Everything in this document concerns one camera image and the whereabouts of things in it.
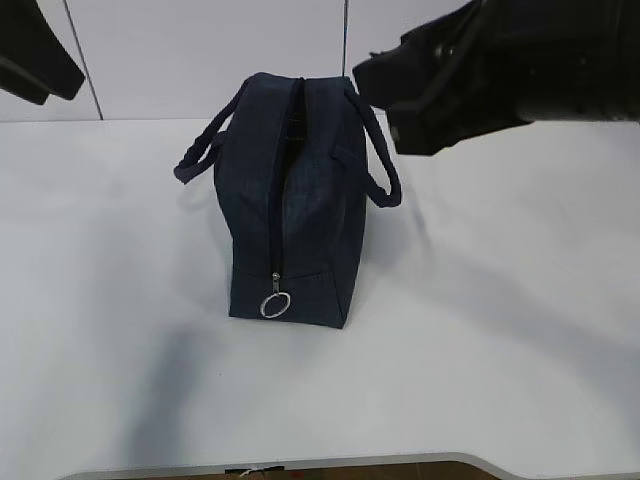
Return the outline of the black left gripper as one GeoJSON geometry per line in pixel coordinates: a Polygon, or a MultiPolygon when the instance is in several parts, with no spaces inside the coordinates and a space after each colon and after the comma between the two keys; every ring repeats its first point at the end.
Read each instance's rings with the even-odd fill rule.
{"type": "Polygon", "coordinates": [[[84,82],[35,1],[1,3],[2,90],[43,105],[51,96],[73,100],[84,82]]]}

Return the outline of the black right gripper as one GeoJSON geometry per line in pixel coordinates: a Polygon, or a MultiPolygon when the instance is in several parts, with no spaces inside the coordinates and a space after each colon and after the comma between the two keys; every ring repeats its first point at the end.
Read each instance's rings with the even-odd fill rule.
{"type": "Polygon", "coordinates": [[[396,151],[431,156],[536,121],[639,117],[635,1],[471,1],[353,74],[396,151]]]}

